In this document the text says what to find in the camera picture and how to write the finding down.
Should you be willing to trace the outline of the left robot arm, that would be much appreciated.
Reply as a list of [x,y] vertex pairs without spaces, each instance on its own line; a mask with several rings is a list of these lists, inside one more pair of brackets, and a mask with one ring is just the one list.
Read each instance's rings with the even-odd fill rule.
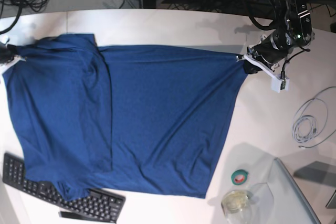
[[313,32],[307,9],[308,0],[269,0],[275,17],[267,26],[255,20],[248,0],[242,1],[251,22],[260,30],[272,32],[262,42],[248,48],[241,57],[247,74],[261,71],[261,64],[270,70],[281,60],[289,63],[292,59],[289,53],[294,48],[309,52],[308,45],[313,39]]

